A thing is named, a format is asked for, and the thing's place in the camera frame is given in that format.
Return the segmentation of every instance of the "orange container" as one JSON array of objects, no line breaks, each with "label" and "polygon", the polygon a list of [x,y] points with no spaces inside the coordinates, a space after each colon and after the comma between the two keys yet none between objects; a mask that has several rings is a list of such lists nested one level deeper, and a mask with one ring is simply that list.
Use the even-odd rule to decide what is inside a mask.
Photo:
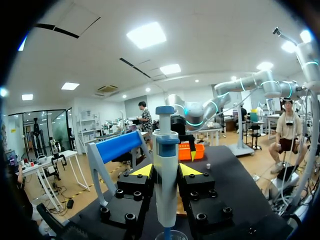
[{"label": "orange container", "polygon": [[[205,146],[203,144],[195,144],[194,159],[202,159],[205,155]],[[179,160],[191,160],[191,152],[189,143],[179,144]]]}]

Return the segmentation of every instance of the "floral shirt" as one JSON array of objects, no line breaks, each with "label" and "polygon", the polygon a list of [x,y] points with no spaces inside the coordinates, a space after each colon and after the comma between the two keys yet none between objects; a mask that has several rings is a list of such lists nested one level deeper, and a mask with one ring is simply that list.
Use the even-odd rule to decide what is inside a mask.
[{"label": "floral shirt", "polygon": [[148,121],[142,122],[142,131],[143,132],[151,132],[152,131],[152,119],[151,119],[151,114],[150,114],[148,108],[145,108],[143,110],[141,116],[143,119],[148,119]]}]

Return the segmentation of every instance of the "ceiling light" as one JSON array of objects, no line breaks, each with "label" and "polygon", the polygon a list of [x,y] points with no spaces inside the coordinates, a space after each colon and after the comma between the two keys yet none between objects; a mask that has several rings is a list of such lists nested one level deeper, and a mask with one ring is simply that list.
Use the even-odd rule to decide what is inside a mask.
[{"label": "ceiling light", "polygon": [[264,61],[260,63],[258,66],[256,66],[256,69],[258,70],[270,70],[274,65],[271,62]]},{"label": "ceiling light", "polygon": [[304,30],[300,33],[300,38],[302,41],[307,44],[311,42],[311,34],[308,30]]},{"label": "ceiling light", "polygon": [[180,68],[179,64],[162,66],[162,67],[160,67],[160,70],[161,70],[161,72],[163,72],[164,75],[175,74],[175,73],[181,72],[181,68]]},{"label": "ceiling light", "polygon": [[34,99],[34,95],[33,94],[22,94],[22,100],[23,101],[28,101],[28,100],[32,100]]},{"label": "ceiling light", "polygon": [[72,83],[72,82],[66,82],[62,86],[62,90],[75,90],[80,84],[79,83]]},{"label": "ceiling light", "polygon": [[20,45],[20,47],[19,47],[18,51],[20,51],[20,52],[21,52],[21,51],[23,51],[23,50],[24,50],[26,40],[27,40],[27,36],[25,36],[25,38],[24,38],[23,42],[21,43],[21,45]]},{"label": "ceiling light", "polygon": [[0,87],[0,95],[1,97],[5,98],[6,96],[8,96],[8,90],[4,87]]},{"label": "ceiling light", "polygon": [[290,54],[296,51],[296,45],[292,41],[286,41],[281,48]]},{"label": "ceiling light", "polygon": [[159,23],[153,22],[132,30],[126,36],[140,49],[167,41]]}]

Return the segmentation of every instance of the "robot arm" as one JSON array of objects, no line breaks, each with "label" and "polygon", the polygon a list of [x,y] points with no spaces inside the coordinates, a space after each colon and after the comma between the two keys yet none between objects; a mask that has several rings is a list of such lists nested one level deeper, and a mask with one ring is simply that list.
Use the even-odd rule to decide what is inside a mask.
[{"label": "robot arm", "polygon": [[229,92],[242,92],[261,88],[266,98],[292,98],[297,100],[302,92],[297,91],[295,81],[275,81],[270,70],[262,70],[251,76],[217,84],[214,89],[218,97],[206,101],[203,105],[198,102],[184,102],[177,95],[169,95],[166,104],[173,106],[176,114],[185,117],[189,130],[200,129],[219,109],[231,101]]}]

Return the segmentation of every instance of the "glass wall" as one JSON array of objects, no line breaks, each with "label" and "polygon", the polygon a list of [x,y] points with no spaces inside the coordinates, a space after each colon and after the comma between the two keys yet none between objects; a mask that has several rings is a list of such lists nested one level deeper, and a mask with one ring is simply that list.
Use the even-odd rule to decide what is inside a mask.
[{"label": "glass wall", "polygon": [[72,150],[68,135],[67,116],[65,110],[47,112],[49,135],[60,143],[61,150]]},{"label": "glass wall", "polygon": [[[38,124],[39,129],[35,128],[35,123]],[[29,160],[34,160],[40,155],[49,156],[47,112],[25,112],[23,114],[23,127]]]},{"label": "glass wall", "polygon": [[75,133],[74,133],[74,125],[72,121],[72,108],[69,108],[66,112],[68,118],[68,135],[71,143],[71,148],[73,151],[77,151],[76,141],[75,141]]}]

